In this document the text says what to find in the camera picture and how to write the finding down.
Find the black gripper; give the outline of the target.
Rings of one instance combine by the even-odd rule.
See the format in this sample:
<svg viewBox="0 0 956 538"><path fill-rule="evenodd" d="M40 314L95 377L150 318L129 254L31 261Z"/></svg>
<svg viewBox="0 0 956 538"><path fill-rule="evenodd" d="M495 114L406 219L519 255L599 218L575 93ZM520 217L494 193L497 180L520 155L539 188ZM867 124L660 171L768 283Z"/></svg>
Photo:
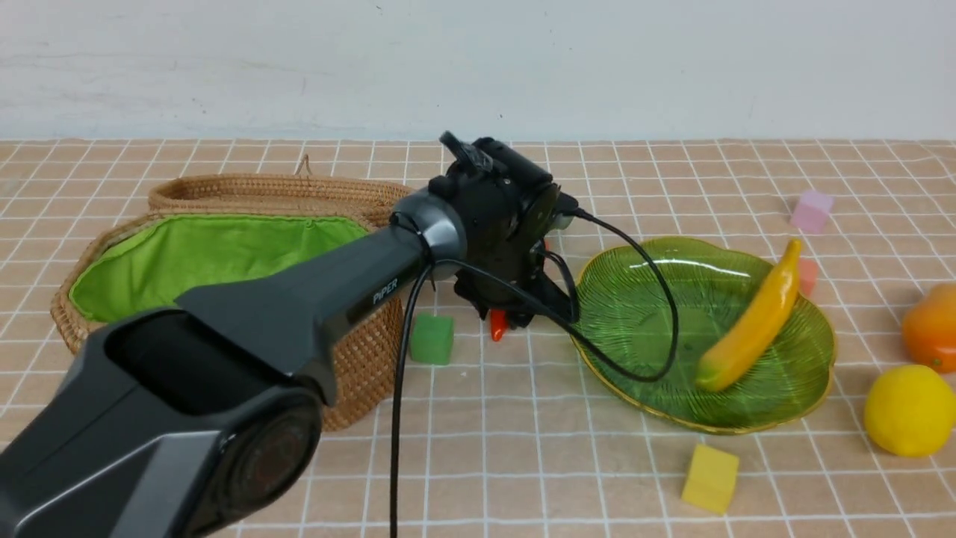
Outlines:
<svg viewBox="0 0 956 538"><path fill-rule="evenodd" d="M577 321L580 302L570 270L545 243L553 229L569 226L580 207L577 198L564 194L545 168L494 137L465 143L445 132L440 142L455 159L428 191L457 211L467 238L465 262L482 270L459 270L455 293L482 319L503 313L511 328L528 326L538 313L520 291L560 319Z"/></svg>

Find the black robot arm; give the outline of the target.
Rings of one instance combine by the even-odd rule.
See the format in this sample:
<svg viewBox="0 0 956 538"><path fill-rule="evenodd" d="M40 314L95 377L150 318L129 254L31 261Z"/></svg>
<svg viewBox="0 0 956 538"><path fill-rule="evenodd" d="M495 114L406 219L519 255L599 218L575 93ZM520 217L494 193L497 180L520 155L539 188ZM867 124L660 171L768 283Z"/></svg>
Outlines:
<svg viewBox="0 0 956 538"><path fill-rule="evenodd" d="M410 280L463 268L456 290L481 314L575 321L538 248L570 197L492 137L441 143L454 163L385 228L93 331L2 452L2 535L205 537L263 510L320 442L332 348Z"/></svg>

